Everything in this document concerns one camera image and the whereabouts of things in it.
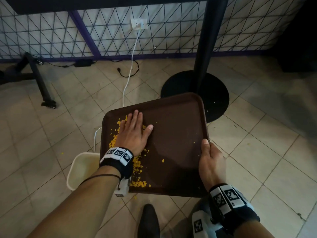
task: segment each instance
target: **black shoe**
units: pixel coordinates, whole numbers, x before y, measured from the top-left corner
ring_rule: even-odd
[[[160,236],[159,220],[155,209],[153,205],[146,204],[138,227],[138,238],[160,238]]]

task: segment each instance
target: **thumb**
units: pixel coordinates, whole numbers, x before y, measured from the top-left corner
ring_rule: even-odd
[[[142,142],[146,143],[147,142],[147,138],[149,137],[149,135],[152,133],[153,130],[153,125],[150,124],[149,126],[147,126],[145,128],[145,130],[143,131],[143,135],[142,135]]]
[[[201,141],[201,156],[210,156],[210,144],[206,139]]]

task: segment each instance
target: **white container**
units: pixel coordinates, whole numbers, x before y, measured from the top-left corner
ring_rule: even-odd
[[[99,168],[99,153],[83,152],[74,158],[67,176],[67,187],[75,190]]]

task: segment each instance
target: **wall socket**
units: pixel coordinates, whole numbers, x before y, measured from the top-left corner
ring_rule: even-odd
[[[147,29],[147,19],[131,19],[133,30]]]

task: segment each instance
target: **white cord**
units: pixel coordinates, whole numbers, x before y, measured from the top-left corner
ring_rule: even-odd
[[[132,67],[133,67],[133,53],[134,53],[134,50],[135,50],[135,46],[137,45],[137,41],[138,41],[138,38],[139,38],[139,35],[140,35],[140,31],[138,31],[138,36],[137,36],[137,39],[135,40],[135,44],[134,44],[134,47],[133,47],[133,51],[132,51],[132,56],[131,56],[131,68],[130,68],[130,72],[129,72],[129,77],[128,77],[128,81],[124,87],[124,90],[123,90],[123,107],[124,107],[124,92],[125,92],[125,89],[126,87],[128,86],[128,83],[129,83],[129,80],[130,80],[130,75],[131,75],[131,71],[132,71]]]
[[[93,152],[96,151],[96,136],[97,136],[98,130],[101,129],[101,128],[102,128],[102,127],[98,128],[98,129],[96,130],[96,132],[95,132],[95,136],[94,136],[94,138],[93,138]]]

